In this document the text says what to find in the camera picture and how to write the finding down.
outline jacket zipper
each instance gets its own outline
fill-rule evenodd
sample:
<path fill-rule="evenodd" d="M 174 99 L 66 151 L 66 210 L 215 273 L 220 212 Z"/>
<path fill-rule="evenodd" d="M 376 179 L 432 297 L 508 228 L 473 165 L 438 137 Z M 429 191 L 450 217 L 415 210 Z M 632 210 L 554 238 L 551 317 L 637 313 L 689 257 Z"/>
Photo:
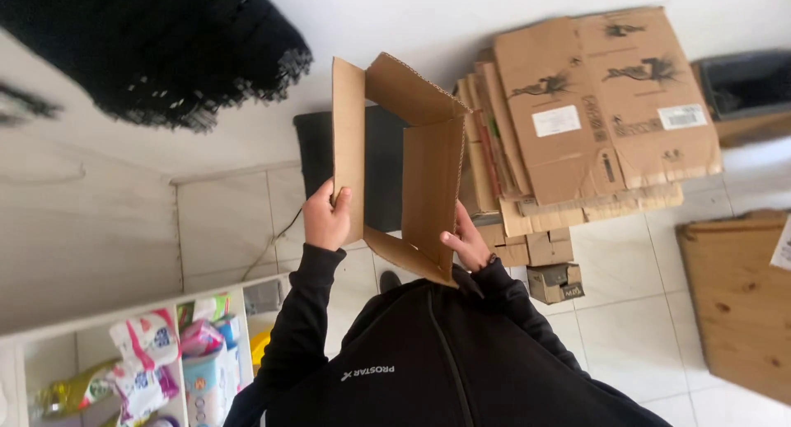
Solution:
<path fill-rule="evenodd" d="M 453 358 L 453 353 L 450 351 L 450 345 L 448 344 L 448 339 L 445 338 L 445 333 L 442 332 L 440 328 L 440 324 L 437 322 L 437 318 L 434 317 L 434 308 L 431 298 L 433 296 L 433 290 L 429 288 L 429 315 L 431 316 L 431 322 L 434 325 L 434 329 L 437 330 L 437 334 L 440 337 L 440 341 L 442 342 L 442 348 L 445 350 L 445 354 L 448 356 L 448 362 L 450 363 L 450 370 L 453 374 L 453 380 L 456 383 L 456 392 L 459 395 L 459 402 L 461 402 L 461 411 L 464 417 L 464 425 L 467 427 L 474 427 L 472 423 L 472 415 L 470 414 L 470 404 L 467 401 L 467 394 L 464 393 L 464 387 L 461 384 L 461 375 L 459 374 L 459 368 L 456 366 L 456 359 Z"/>

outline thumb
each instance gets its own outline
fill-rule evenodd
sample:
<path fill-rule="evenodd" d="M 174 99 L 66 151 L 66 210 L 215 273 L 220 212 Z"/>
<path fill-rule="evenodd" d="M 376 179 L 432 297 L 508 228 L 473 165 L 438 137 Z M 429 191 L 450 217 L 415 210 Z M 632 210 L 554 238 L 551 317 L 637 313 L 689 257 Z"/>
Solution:
<path fill-rule="evenodd" d="M 341 193 L 338 194 L 338 199 L 335 200 L 335 209 L 333 214 L 348 215 L 351 210 L 351 189 L 344 187 Z"/>
<path fill-rule="evenodd" d="M 447 246 L 448 248 L 455 250 L 458 253 L 462 253 L 467 250 L 467 247 L 464 245 L 464 242 L 459 240 L 454 234 L 451 234 L 447 230 L 443 231 L 440 234 L 440 241 L 442 244 Z"/>

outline bottle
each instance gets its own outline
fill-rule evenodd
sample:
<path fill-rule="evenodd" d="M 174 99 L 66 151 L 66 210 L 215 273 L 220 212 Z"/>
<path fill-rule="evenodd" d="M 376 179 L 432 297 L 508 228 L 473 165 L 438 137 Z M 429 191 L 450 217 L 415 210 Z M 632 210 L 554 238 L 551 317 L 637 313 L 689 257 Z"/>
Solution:
<path fill-rule="evenodd" d="M 118 361 L 102 362 L 71 379 L 54 381 L 39 390 L 30 399 L 30 418 L 63 418 L 107 398 L 112 394 L 112 386 L 106 376 Z"/>

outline sleeve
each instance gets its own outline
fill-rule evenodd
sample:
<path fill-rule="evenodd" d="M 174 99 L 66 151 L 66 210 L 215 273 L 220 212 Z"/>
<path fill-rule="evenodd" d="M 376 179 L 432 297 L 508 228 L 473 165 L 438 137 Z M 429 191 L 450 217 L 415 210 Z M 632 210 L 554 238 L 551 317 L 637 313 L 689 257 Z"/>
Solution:
<path fill-rule="evenodd" d="M 559 361 L 590 379 L 590 375 L 582 371 L 574 354 L 566 350 L 558 336 L 552 331 L 547 318 L 533 306 L 524 284 L 508 275 L 499 258 L 471 276 L 480 287 L 484 301 L 519 325 Z"/>
<path fill-rule="evenodd" d="M 302 262 L 289 276 L 291 291 L 272 328 L 261 369 L 233 399 L 225 427 L 257 425 L 273 399 L 328 362 L 327 305 L 335 269 L 345 257 L 344 250 L 303 245 Z"/>

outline electrical cable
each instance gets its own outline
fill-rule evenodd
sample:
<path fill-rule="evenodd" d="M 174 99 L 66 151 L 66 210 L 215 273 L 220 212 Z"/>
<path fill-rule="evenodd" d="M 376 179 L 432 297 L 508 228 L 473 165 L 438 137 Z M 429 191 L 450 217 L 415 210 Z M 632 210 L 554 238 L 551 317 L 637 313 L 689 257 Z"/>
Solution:
<path fill-rule="evenodd" d="M 269 242 L 267 243 L 267 247 L 263 248 L 263 251 L 261 252 L 261 255 L 260 255 L 260 256 L 258 256 L 258 258 L 257 258 L 255 261 L 253 261 L 253 262 L 252 262 L 252 265 L 250 265 L 250 267 L 248 268 L 248 270 L 244 272 L 244 275 L 242 276 L 242 280 L 239 280 L 239 281 L 243 282 L 244 280 L 247 280 L 247 276 L 248 276 L 248 274 L 250 274 L 250 271 L 252 271 L 252 269 L 253 269 L 253 268 L 255 268 L 256 266 L 258 266 L 258 263 L 261 261 L 261 259 L 263 259 L 263 256 L 264 256 L 264 255 L 267 253 L 267 250 L 269 250 L 269 248 L 270 248 L 270 247 L 272 247 L 272 246 L 273 246 L 275 243 L 277 243 L 277 241 L 278 241 L 278 240 L 279 240 L 279 239 L 280 239 L 280 238 L 281 238 L 283 235 L 285 235 L 285 234 L 286 234 L 286 231 L 287 231 L 288 229 L 291 229 L 291 227 L 292 227 L 292 226 L 294 225 L 294 223 L 297 221 L 297 218 L 299 218 L 299 215 L 300 215 L 300 214 L 302 214 L 302 208 L 300 208 L 300 209 L 299 209 L 299 211 L 297 211 L 297 214 L 296 214 L 296 215 L 294 216 L 294 218 L 291 220 L 291 223 L 289 223 L 289 225 L 288 225 L 288 226 L 286 226 L 286 229 L 284 229 L 284 230 L 281 230 L 281 231 L 280 231 L 280 234 L 277 234 L 276 236 L 272 237 L 272 238 L 269 240 Z"/>

